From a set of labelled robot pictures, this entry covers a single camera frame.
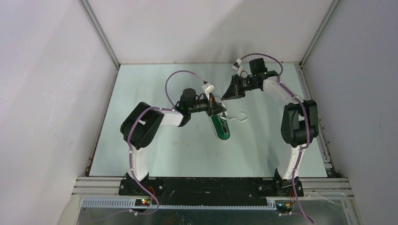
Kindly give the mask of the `white shoelace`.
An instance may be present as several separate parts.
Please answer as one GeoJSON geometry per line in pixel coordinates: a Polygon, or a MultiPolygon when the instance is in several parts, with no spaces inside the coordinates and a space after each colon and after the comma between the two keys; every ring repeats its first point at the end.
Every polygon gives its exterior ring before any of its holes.
{"type": "MultiPolygon", "coordinates": [[[[220,97],[216,97],[216,98],[219,99],[219,103],[221,103],[221,105],[222,105],[224,108],[227,108],[224,100],[222,100],[220,97]]],[[[234,120],[239,121],[239,122],[244,122],[244,121],[246,121],[246,120],[248,119],[248,114],[245,113],[245,112],[240,112],[240,113],[243,114],[245,117],[244,117],[244,118],[241,118],[241,119],[239,119],[239,118],[236,117],[236,116],[235,116],[235,117],[231,117],[231,116],[228,115],[228,112],[227,112],[227,111],[224,111],[224,112],[223,112],[222,118],[224,118],[225,120],[228,120],[228,121],[234,121],[234,120]]]]}

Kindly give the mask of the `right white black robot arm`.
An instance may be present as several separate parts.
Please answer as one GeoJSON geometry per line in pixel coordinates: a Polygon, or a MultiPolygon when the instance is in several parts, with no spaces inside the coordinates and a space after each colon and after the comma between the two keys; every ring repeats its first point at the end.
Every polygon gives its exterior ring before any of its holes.
{"type": "Polygon", "coordinates": [[[244,69],[241,59],[233,68],[237,74],[232,76],[222,101],[245,97],[250,90],[260,89],[269,94],[283,107],[281,135],[288,144],[287,156],[276,168],[269,185],[259,185],[260,191],[271,191],[273,196],[297,196],[298,169],[305,150],[319,134],[317,103],[305,100],[293,92],[281,79],[280,73],[269,71],[263,58],[249,62],[251,74],[242,77],[244,69]]]}

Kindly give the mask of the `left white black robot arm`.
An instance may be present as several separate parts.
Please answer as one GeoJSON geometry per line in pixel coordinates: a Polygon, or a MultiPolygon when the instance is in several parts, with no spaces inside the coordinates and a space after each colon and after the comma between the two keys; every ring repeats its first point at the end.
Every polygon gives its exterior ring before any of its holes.
{"type": "Polygon", "coordinates": [[[134,178],[130,189],[135,194],[143,195],[148,191],[146,179],[149,171],[144,148],[153,141],[159,127],[183,127],[190,121],[193,113],[200,112],[212,117],[226,112],[226,107],[217,102],[212,93],[200,98],[194,89],[187,88],[173,108],[155,107],[140,102],[124,120],[120,132],[130,149],[128,175],[134,178]]]}

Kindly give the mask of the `green canvas sneaker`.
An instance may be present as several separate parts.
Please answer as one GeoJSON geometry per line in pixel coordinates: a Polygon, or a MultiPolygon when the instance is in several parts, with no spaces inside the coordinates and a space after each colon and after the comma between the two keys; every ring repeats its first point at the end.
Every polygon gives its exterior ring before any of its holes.
{"type": "Polygon", "coordinates": [[[217,115],[212,115],[210,121],[213,125],[216,138],[219,141],[227,141],[230,138],[230,129],[228,126],[228,120],[226,113],[220,113],[217,115]]]}

